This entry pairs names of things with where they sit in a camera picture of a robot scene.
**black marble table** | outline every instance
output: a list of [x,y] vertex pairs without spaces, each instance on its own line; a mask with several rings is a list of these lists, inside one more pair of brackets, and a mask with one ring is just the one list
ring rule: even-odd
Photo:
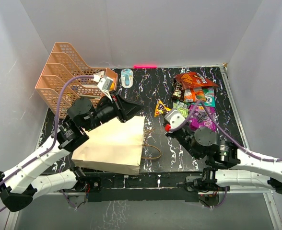
[[[154,111],[158,100],[172,108],[171,95],[173,81],[176,74],[194,71],[212,80],[219,87],[216,89],[216,120],[235,140],[242,144],[242,139],[235,120],[234,112],[227,95],[225,84],[222,78],[220,67],[193,67],[193,68],[158,68],[158,69],[133,69],[133,86],[125,89],[121,86],[120,72],[122,69],[114,69],[118,74],[117,91],[126,99],[139,102],[145,105],[140,112],[145,116],[145,130],[154,131],[145,140],[146,144],[155,145],[162,152],[162,157],[157,161],[142,160],[140,173],[163,173],[163,172],[200,172],[205,167],[204,160],[193,159],[175,139],[167,138],[164,135],[163,118],[154,118]],[[45,119],[40,142],[43,143],[51,135],[53,129],[54,115],[48,110]],[[143,156],[157,156],[154,148],[144,147]],[[68,169],[74,166],[71,161],[71,154],[60,159],[45,173],[55,173],[58,169]]]

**brown paper bag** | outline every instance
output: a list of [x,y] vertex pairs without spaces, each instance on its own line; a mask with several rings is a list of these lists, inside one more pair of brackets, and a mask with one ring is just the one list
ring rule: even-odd
[[87,132],[90,137],[72,156],[76,166],[138,175],[142,155],[144,116],[126,123],[117,118]]

